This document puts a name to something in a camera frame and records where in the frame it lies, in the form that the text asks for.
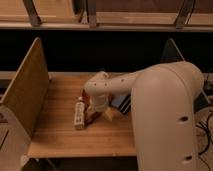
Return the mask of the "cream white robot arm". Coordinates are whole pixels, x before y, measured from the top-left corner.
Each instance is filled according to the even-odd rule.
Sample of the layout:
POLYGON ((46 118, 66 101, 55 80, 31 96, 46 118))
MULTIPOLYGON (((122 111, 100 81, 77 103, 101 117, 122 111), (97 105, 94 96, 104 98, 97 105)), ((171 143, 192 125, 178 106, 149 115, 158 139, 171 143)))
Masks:
POLYGON ((97 111, 105 110, 110 94, 131 96, 139 171, 198 171, 194 100, 203 84, 199 68, 182 61, 114 78, 99 72, 84 89, 97 111))

